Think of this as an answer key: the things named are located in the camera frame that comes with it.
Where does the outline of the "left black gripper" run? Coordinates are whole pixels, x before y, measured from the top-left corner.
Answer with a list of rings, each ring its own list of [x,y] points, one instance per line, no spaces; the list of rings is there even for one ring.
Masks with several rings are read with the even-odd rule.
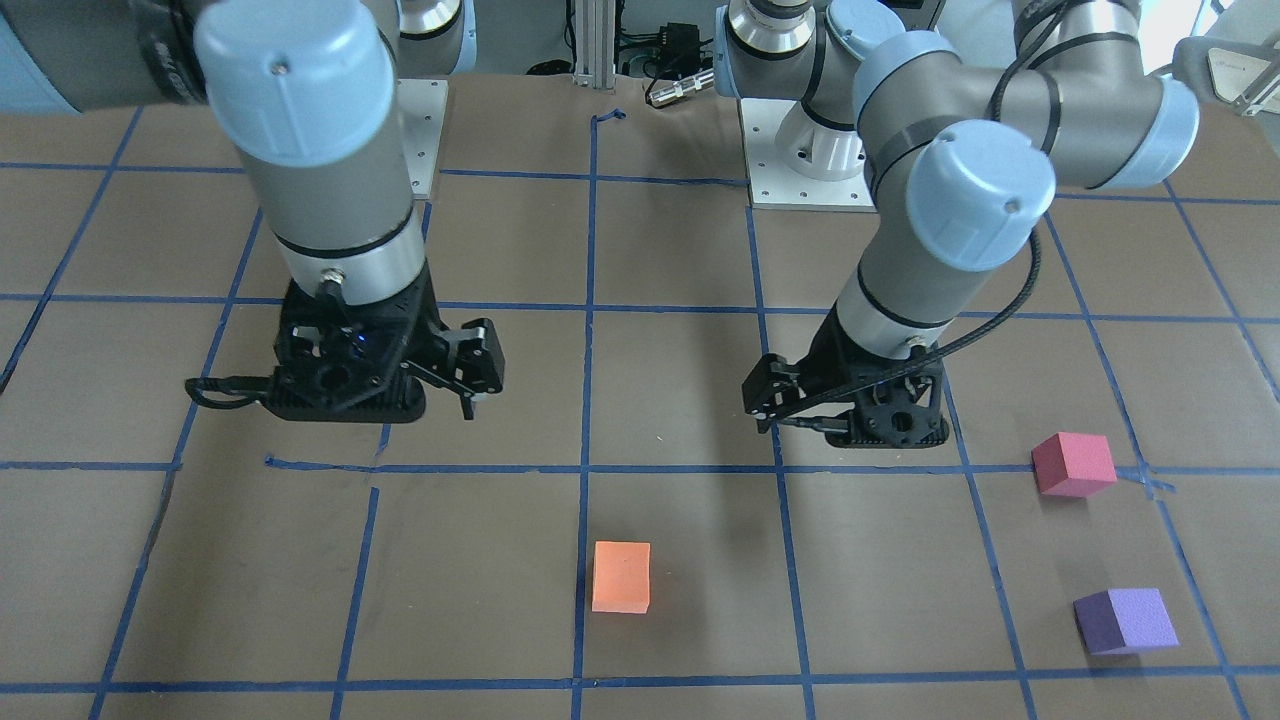
[[[872,386],[870,380],[924,356],[929,348],[914,343],[905,360],[876,356],[854,343],[838,323],[836,310],[822,322],[805,357],[795,364],[765,354],[742,383],[745,413],[756,432],[786,425],[824,434],[838,448],[932,448],[945,445],[950,425],[942,416],[942,363]],[[833,416],[800,416],[823,401],[820,395],[850,386],[850,409]]]

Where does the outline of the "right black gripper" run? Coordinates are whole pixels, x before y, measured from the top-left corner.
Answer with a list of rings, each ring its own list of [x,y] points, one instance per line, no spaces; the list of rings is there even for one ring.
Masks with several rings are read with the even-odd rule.
[[[335,286],[314,297],[291,282],[274,352],[262,405],[288,421],[416,421],[425,414],[425,386],[454,393],[471,421],[477,398],[504,388],[494,322],[445,328],[429,266],[401,292],[360,306]]]

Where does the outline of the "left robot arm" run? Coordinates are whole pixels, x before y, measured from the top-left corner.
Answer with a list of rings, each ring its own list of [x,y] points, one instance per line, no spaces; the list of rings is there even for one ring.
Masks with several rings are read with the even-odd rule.
[[[968,65],[878,1],[731,1],[716,88],[795,100],[858,135],[874,238],[806,355],[765,354],[742,383],[762,433],[806,428],[836,447],[942,445],[943,360],[1020,309],[1037,228],[1060,184],[1162,183],[1201,123],[1194,91],[1147,73],[1137,1],[1016,1],[1014,61]]]

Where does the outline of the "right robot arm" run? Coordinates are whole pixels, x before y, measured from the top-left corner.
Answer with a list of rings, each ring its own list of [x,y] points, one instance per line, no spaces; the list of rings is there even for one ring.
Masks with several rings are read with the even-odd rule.
[[[5,1],[3,111],[205,105],[288,265],[266,377],[196,377],[202,407],[289,421],[472,419],[503,386],[493,324],[440,318],[401,90],[471,67],[471,1]]]

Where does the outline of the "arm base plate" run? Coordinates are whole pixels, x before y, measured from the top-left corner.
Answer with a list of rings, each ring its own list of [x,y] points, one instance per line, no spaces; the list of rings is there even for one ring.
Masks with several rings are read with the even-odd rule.
[[[399,79],[396,92],[410,188],[416,200],[426,201],[436,178],[449,85],[445,79]]]
[[[742,99],[739,110],[755,209],[876,211],[856,132],[817,123],[797,101]]]

